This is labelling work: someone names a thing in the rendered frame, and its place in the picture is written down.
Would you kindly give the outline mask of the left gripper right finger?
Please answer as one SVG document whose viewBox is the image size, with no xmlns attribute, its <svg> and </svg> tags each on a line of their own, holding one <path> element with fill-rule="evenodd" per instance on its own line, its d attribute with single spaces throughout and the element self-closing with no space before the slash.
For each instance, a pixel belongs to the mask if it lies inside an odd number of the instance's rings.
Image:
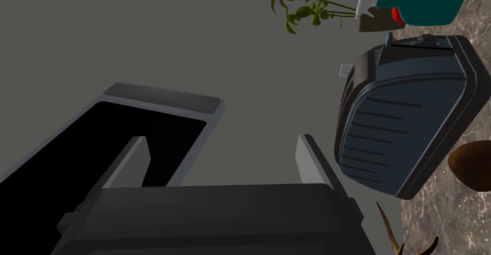
<svg viewBox="0 0 491 255">
<path fill-rule="evenodd" d="M 310 134 L 298 135 L 295 160 L 303 184 L 326 184 L 341 197 L 348 198 L 342 182 Z"/>
</svg>

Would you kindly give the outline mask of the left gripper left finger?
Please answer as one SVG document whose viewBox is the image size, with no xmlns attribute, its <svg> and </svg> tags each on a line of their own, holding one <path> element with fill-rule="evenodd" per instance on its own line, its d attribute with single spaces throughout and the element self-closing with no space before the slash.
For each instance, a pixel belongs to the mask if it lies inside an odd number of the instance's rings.
<svg viewBox="0 0 491 255">
<path fill-rule="evenodd" d="M 101 189 L 141 187 L 150 161 L 146 137 L 132 137 L 79 204 L 78 209 Z"/>
</svg>

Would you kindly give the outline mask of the brown dry twig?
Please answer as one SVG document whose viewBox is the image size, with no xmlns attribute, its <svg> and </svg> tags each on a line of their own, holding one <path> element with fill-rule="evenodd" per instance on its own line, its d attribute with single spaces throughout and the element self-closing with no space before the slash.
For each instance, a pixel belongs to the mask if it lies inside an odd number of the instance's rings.
<svg viewBox="0 0 491 255">
<path fill-rule="evenodd" d="M 386 232 L 387 232 L 388 238 L 390 240 L 391 246 L 394 249 L 395 255 L 403 255 L 405 243 L 402 243 L 401 245 L 397 243 L 395 236 L 393 234 L 392 228 L 390 226 L 390 223 L 389 223 L 383 209 L 381 208 L 379 202 L 376 202 L 376 204 L 377 204 L 377 207 L 381 213 L 381 216 L 382 216 L 385 228 L 386 228 Z M 434 252 L 434 250 L 436 249 L 438 242 L 439 242 L 439 237 L 436 236 L 434 238 L 434 240 L 432 241 L 432 243 L 426 249 L 424 249 L 420 253 L 417 253 L 416 255 L 431 255 Z"/>
</svg>

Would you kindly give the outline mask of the teal spray bottle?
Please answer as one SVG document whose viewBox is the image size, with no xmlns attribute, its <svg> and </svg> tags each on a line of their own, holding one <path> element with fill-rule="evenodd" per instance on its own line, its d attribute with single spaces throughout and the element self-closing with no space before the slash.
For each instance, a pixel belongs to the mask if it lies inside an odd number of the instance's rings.
<svg viewBox="0 0 491 255">
<path fill-rule="evenodd" d="M 369 13 L 369 8 L 396 8 L 410 26 L 445 26 L 451 24 L 464 0 L 358 0 L 355 19 Z"/>
</svg>

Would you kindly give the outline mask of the dark grey toaster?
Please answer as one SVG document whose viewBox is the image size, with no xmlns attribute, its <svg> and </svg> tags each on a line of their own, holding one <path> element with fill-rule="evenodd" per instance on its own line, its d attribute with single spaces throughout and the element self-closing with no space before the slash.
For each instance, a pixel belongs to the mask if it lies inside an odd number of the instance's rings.
<svg viewBox="0 0 491 255">
<path fill-rule="evenodd" d="M 334 154 L 350 179 L 410 200 L 491 99 L 491 75 L 462 35 L 393 40 L 347 75 Z"/>
</svg>

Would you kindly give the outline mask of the brown round object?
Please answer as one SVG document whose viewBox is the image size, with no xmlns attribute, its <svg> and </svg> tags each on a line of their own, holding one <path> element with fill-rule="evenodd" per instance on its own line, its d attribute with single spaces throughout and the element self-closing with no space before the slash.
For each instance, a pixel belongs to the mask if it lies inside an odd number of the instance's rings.
<svg viewBox="0 0 491 255">
<path fill-rule="evenodd" d="M 477 192 L 491 191 L 491 140 L 478 140 L 459 146 L 447 163 L 455 177 Z"/>
</svg>

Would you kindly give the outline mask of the grey microwave with black door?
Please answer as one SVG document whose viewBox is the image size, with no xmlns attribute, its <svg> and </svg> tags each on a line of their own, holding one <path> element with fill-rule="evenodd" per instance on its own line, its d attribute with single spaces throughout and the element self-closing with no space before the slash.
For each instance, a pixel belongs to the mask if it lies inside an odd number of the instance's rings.
<svg viewBox="0 0 491 255">
<path fill-rule="evenodd" d="M 51 255 L 66 213 L 79 211 L 132 137 L 151 161 L 142 186 L 179 186 L 225 111 L 221 98 L 112 84 L 0 175 L 0 255 Z"/>
</svg>

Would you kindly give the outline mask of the green potted plant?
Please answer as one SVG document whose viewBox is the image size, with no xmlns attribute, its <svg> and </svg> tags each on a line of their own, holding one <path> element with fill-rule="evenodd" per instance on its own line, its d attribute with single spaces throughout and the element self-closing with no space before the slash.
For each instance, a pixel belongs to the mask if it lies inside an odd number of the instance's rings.
<svg viewBox="0 0 491 255">
<path fill-rule="evenodd" d="M 355 7 L 330 0 L 270 0 L 273 13 L 276 13 L 276 2 L 285 8 L 285 27 L 290 34 L 296 34 L 293 27 L 307 18 L 315 27 L 320 26 L 323 20 L 335 18 L 339 20 L 339 25 L 342 27 L 345 19 L 353 18 L 358 21 L 359 32 L 363 33 L 388 32 L 406 27 L 398 16 L 396 8 L 376 8 L 376 2 L 369 3 L 367 10 L 358 11 Z"/>
</svg>

